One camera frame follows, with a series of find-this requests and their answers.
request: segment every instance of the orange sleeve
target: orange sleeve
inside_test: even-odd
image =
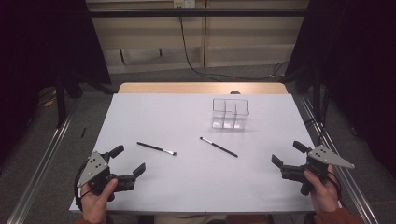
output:
[[[316,224],[362,224],[360,219],[354,217],[345,208],[338,208],[334,212],[315,215],[314,220]]]

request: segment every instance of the sleeve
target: sleeve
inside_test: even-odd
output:
[[[86,221],[82,216],[77,220],[76,224],[92,224],[89,221]]]
[[[345,208],[315,215],[314,220],[316,224],[362,224],[360,219],[350,214]]]

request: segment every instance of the brush handle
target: brush handle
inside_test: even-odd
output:
[[[141,142],[137,142],[137,144],[140,145],[140,146],[143,146],[143,147],[149,147],[149,148],[152,148],[152,149],[155,149],[155,150],[163,151],[163,149],[160,148],[160,147],[154,147],[154,146],[147,145],[147,144],[144,144],[144,143],[141,143]]]
[[[217,148],[219,148],[219,149],[221,149],[221,150],[227,152],[227,153],[230,154],[230,155],[233,155],[233,156],[235,156],[235,157],[238,157],[238,155],[236,155],[235,153],[233,153],[233,152],[231,152],[231,151],[225,149],[224,147],[219,146],[219,145],[216,144],[216,143],[212,143],[212,145],[213,145],[214,147],[217,147]]]

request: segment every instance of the white tabletop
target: white tabletop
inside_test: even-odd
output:
[[[244,131],[211,127],[212,100],[247,99]],[[200,140],[209,139],[233,157]],[[117,192],[108,210],[127,213],[274,213],[312,211],[301,183],[284,180],[271,163],[302,165],[306,156],[293,141],[313,143],[289,94],[115,94],[94,150],[118,145],[125,151],[110,160],[112,174],[130,175],[142,162],[147,170],[135,190]],[[141,147],[143,142],[177,156]],[[74,202],[71,211],[78,208]]]

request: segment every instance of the transparent box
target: transparent box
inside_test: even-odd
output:
[[[248,114],[248,100],[213,99],[212,127],[245,129]]]

